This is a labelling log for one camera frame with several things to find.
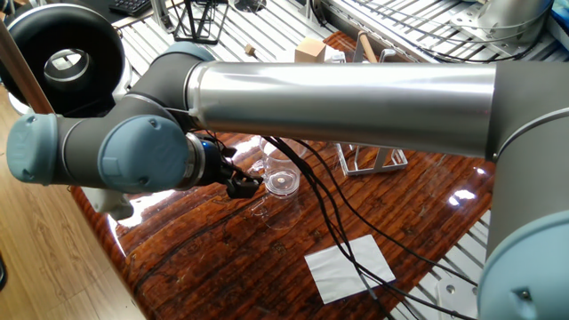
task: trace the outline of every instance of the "light blue joint cap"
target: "light blue joint cap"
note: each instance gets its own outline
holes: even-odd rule
[[[186,136],[176,123],[161,116],[134,116],[107,135],[97,166],[109,188],[158,192],[180,183],[188,156]]]
[[[569,319],[569,212],[504,239],[486,262],[477,303],[480,320]]]
[[[169,53],[186,53],[189,55],[193,55],[194,57],[203,60],[203,61],[215,61],[215,58],[213,57],[213,55],[211,53],[209,53],[206,49],[204,48],[200,48],[195,44],[189,43],[189,42],[178,42],[175,44],[172,44],[170,46],[170,48],[166,49],[165,52],[162,52],[162,54],[160,54],[157,58],[159,59],[160,57],[162,57],[163,55],[169,54]]]
[[[24,115],[8,135],[6,158],[12,175],[23,182],[52,182],[57,158],[56,115]]]

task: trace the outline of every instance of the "glossy wood surface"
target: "glossy wood surface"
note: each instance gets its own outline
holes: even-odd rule
[[[236,163],[242,167],[260,159],[259,137],[220,138],[237,147]],[[491,203],[493,164],[481,159],[406,151],[409,165],[403,171],[345,178],[334,147],[313,146],[360,213],[432,260],[441,259]],[[325,177],[316,159],[306,158]],[[332,246],[333,240],[305,180],[288,201],[266,196],[264,188],[253,199],[231,200],[217,185],[141,196],[132,200],[135,216],[118,224],[94,212],[80,188],[72,193],[149,318],[379,315],[366,293],[323,305],[304,256]],[[373,234],[345,205],[341,217],[349,239]],[[413,288],[430,266],[373,235],[396,286]],[[378,294],[390,308],[397,303]]]

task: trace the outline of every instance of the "transparent cup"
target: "transparent cup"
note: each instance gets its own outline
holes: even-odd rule
[[[306,148],[294,140],[283,139],[300,157]],[[301,171],[284,153],[264,139],[259,143],[263,155],[263,178],[267,191],[277,197],[287,198],[296,193],[301,184]]]

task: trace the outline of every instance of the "wood grain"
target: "wood grain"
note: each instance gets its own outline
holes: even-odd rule
[[[94,310],[105,315],[101,319],[125,319],[124,301],[131,296],[67,187],[23,184],[10,174],[4,152],[18,117],[0,87],[0,252],[8,273],[0,318],[85,319],[82,314]],[[105,290],[94,290],[97,285]]]
[[[260,157],[259,137],[220,138],[240,150],[236,163],[244,168]],[[362,215],[432,260],[441,259],[490,206],[493,165],[483,160],[406,151],[404,171],[348,179],[332,145],[312,144]],[[325,177],[316,159],[307,159]],[[378,317],[366,294],[323,306],[303,257],[333,241],[306,181],[292,201],[264,190],[253,199],[230,200],[221,186],[137,197],[136,217],[124,225],[94,212],[80,188],[72,193],[149,318]],[[343,204],[341,217],[350,239],[373,233]],[[374,237],[403,290],[430,269]],[[378,293],[390,308],[397,304]]]

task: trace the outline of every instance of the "wooden floor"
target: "wooden floor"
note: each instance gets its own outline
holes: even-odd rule
[[[0,86],[0,318],[143,319],[67,188],[11,176],[5,146],[18,117]]]

